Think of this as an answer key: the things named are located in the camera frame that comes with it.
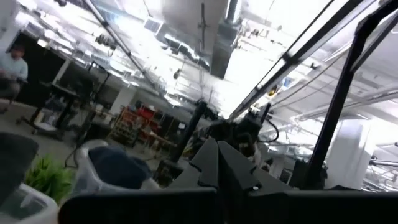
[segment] person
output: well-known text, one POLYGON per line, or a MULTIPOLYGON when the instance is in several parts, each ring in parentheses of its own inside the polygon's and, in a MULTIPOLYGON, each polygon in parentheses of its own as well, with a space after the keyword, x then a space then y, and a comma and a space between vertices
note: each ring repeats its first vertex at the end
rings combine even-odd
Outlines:
MULTIPOLYGON (((20 80, 27 79, 27 63, 22 58, 25 48, 14 45, 9 53, 0 54, 0 98, 14 100, 21 90, 20 80)), ((0 114, 5 113, 8 106, 0 109, 0 114)))

